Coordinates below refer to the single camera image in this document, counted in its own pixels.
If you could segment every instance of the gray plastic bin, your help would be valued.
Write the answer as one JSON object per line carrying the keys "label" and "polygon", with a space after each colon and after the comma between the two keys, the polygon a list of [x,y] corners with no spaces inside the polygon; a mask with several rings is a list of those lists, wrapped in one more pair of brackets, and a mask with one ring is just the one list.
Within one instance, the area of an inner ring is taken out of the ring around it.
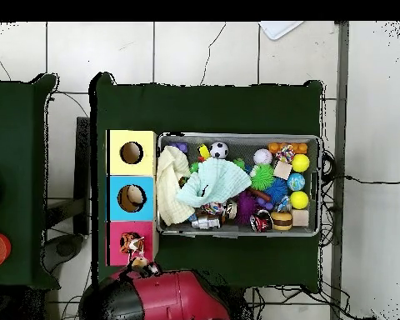
{"label": "gray plastic bin", "polygon": [[312,237],[318,233],[321,217],[321,174],[322,174],[322,152],[323,141],[320,137],[313,135],[252,135],[252,134],[218,134],[182,132],[178,135],[165,132],[157,138],[157,150],[161,152],[169,143],[187,143],[188,162],[194,163],[198,160],[198,146],[204,143],[210,146],[216,141],[223,141],[228,145],[227,160],[242,158],[247,165],[254,165],[253,154],[259,148],[267,148],[269,143],[306,143],[308,145],[307,156],[310,166],[303,173],[305,187],[303,191],[309,197],[306,207],[309,212],[308,227],[292,227],[288,231],[268,230],[256,233],[250,225],[237,225],[233,220],[226,221],[220,228],[210,230],[199,230],[191,226],[189,221],[167,226],[160,218],[157,211],[157,228],[163,235],[181,234],[183,236],[195,237],[201,235],[213,235],[214,237],[236,238],[238,236],[260,236],[260,237]]}

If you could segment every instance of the yellow tennis ball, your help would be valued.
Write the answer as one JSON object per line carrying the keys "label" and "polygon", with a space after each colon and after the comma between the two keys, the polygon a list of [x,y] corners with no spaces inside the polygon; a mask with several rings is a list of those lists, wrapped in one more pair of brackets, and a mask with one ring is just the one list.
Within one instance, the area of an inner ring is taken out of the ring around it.
{"label": "yellow tennis ball", "polygon": [[304,154],[296,154],[292,161],[292,169],[295,172],[305,172],[310,165],[310,159]]}
{"label": "yellow tennis ball", "polygon": [[290,203],[294,208],[301,210],[308,205],[308,195],[305,192],[293,192],[290,196]]}

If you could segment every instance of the light blue cloth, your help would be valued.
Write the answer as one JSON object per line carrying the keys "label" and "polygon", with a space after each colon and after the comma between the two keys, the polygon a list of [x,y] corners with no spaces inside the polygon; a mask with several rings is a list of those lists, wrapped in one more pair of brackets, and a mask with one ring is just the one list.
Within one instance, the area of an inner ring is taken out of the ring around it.
{"label": "light blue cloth", "polygon": [[198,172],[177,192],[177,200],[200,208],[207,203],[223,203],[251,184],[250,177],[233,162],[210,157],[198,164]]}

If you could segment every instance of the stacked cubes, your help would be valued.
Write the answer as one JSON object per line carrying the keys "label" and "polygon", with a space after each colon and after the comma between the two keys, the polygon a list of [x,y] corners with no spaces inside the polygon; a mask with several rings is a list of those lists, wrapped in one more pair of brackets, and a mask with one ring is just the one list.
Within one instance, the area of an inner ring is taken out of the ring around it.
{"label": "stacked cubes", "polygon": [[143,237],[144,257],[158,252],[156,231],[156,134],[149,131],[107,131],[107,265],[124,266],[122,234]]}

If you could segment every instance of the green table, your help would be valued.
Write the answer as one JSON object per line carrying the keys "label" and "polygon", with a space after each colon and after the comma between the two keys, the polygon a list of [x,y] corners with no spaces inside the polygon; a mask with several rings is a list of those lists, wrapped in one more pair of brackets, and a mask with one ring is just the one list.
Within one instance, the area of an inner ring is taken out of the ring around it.
{"label": "green table", "polygon": [[40,263],[45,221],[44,109],[56,77],[0,82],[0,233],[12,251],[0,266],[0,285],[58,288]]}
{"label": "green table", "polygon": [[[105,264],[105,132],[107,129],[197,133],[320,135],[320,82],[303,86],[174,87],[91,83],[97,99],[99,280]],[[304,284],[318,290],[319,236],[305,238],[161,236],[156,261],[165,270],[197,269],[209,282],[234,287]]]}

